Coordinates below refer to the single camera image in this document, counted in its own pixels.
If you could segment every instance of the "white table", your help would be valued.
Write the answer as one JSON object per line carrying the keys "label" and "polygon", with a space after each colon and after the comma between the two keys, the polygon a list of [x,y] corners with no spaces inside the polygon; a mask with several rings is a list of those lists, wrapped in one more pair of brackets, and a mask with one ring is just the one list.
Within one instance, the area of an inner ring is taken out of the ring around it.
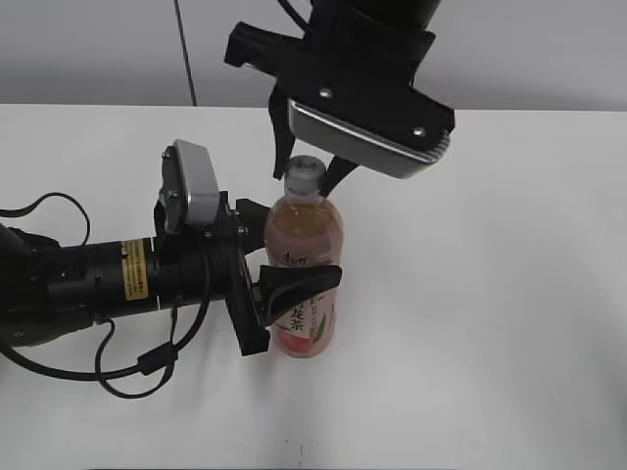
{"label": "white table", "polygon": [[[345,280],[316,359],[241,358],[222,304],[143,401],[0,358],[0,467],[624,470],[626,128],[627,114],[461,112],[436,168],[357,171],[333,195]],[[0,207],[65,191],[93,242],[150,236],[175,138],[210,149],[233,201],[280,195],[262,110],[2,106]],[[83,234],[61,202],[14,225],[65,245]],[[168,327],[163,312],[121,320],[108,367]],[[25,353],[90,370],[106,331]]]}

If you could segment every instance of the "gray wall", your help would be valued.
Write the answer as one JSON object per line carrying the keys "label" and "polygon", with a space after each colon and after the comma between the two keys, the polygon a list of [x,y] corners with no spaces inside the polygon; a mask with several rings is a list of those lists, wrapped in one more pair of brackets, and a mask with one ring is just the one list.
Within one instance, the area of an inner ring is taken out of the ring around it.
{"label": "gray wall", "polygon": [[[263,106],[271,80],[222,57],[240,20],[297,32],[275,1],[180,4],[200,103]],[[462,109],[627,111],[625,18],[624,0],[444,0],[417,84]],[[0,102],[189,105],[172,0],[3,0]]]}

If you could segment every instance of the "pink drink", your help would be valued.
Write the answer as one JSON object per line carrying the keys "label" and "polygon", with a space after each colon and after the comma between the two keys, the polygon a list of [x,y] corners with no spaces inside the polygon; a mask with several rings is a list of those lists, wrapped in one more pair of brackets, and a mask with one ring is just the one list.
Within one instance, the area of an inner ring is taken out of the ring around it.
{"label": "pink drink", "polygon": [[[318,195],[324,164],[313,157],[292,159],[286,196],[272,209],[265,227],[265,248],[278,267],[339,264],[344,233],[335,207]],[[295,357],[322,353],[333,338],[337,289],[286,312],[274,324],[275,343]]]}

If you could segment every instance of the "white bottle cap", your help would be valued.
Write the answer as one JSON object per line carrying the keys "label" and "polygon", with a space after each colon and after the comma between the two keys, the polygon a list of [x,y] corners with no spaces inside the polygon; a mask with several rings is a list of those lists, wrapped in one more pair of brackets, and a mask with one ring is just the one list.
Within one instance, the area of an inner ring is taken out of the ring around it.
{"label": "white bottle cap", "polygon": [[285,172],[285,191],[298,196],[316,194],[325,174],[326,165],[322,160],[308,155],[294,157]]}

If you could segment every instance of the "black wire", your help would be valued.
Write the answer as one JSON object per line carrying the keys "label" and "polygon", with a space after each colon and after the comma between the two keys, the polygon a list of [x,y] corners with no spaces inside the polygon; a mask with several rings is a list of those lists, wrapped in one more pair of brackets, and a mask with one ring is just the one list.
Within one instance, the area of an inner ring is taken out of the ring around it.
{"label": "black wire", "polygon": [[[53,379],[70,380],[73,382],[96,382],[96,375],[93,372],[73,372],[69,370],[55,369],[46,365],[39,364],[24,357],[19,352],[11,348],[8,344],[0,339],[0,353],[5,355],[7,359],[16,365],[23,367],[35,374],[44,375]],[[103,373],[106,380],[122,379],[140,372],[139,366],[126,367],[125,369],[115,370]]]}
{"label": "black wire", "polygon": [[103,377],[102,355],[105,351],[105,348],[107,347],[111,339],[114,337],[114,334],[116,333],[116,323],[114,322],[114,320],[107,319],[104,321],[104,323],[109,324],[109,326],[111,327],[111,330],[109,331],[105,339],[102,341],[102,343],[98,347],[98,351],[96,352],[96,357],[94,360],[96,378],[98,379],[98,383],[102,386],[103,389],[105,389],[111,395],[119,399],[139,400],[139,399],[145,399],[146,397],[150,397],[155,392],[157,392],[163,385],[169,382],[169,379],[172,378],[172,374],[174,373],[174,366],[176,365],[176,351],[174,350],[174,331],[176,330],[176,322],[178,321],[177,304],[174,304],[174,306],[172,307],[170,316],[171,316],[171,326],[169,328],[169,341],[168,341],[169,346],[166,349],[167,354],[168,354],[168,363],[166,365],[166,369],[164,370],[164,375],[159,381],[159,384],[157,384],[152,389],[146,392],[143,392],[141,394],[127,394],[125,392],[121,392],[120,390],[116,389],[111,384],[109,384],[109,382],[107,382],[107,380]]}
{"label": "black wire", "polygon": [[290,3],[290,0],[277,0],[278,4],[283,8],[285,13],[292,19],[292,21],[304,32],[312,32],[312,28],[309,23],[301,17],[294,6]]}
{"label": "black wire", "polygon": [[196,87],[194,86],[194,78],[192,76],[192,67],[189,64],[189,54],[187,52],[187,41],[185,40],[185,29],[183,28],[183,19],[180,15],[180,5],[178,0],[174,0],[174,11],[176,12],[176,24],[178,26],[178,36],[180,37],[180,47],[183,49],[183,61],[185,62],[185,73],[187,74],[187,85],[189,86],[189,94],[192,97],[192,106],[198,106],[196,100]]}
{"label": "black wire", "polygon": [[83,239],[83,241],[80,244],[80,246],[84,247],[85,245],[87,245],[87,242],[89,241],[89,235],[91,234],[91,220],[89,220],[89,215],[87,215],[86,210],[83,208],[83,206],[80,204],[79,201],[77,201],[75,198],[73,198],[72,196],[70,196],[69,194],[66,194],[66,193],[48,193],[48,194],[44,194],[38,200],[36,200],[34,203],[32,203],[29,206],[26,206],[25,208],[11,209],[11,210],[2,209],[2,210],[0,210],[0,217],[7,217],[7,218],[24,217],[26,215],[29,215],[35,209],[37,209],[39,207],[39,205],[41,203],[43,203],[46,199],[50,199],[50,198],[62,198],[62,199],[65,199],[67,201],[70,201],[72,204],[74,204],[76,206],[76,208],[80,211],[80,213],[82,213],[82,216],[85,218],[86,230],[85,230],[85,238]]}

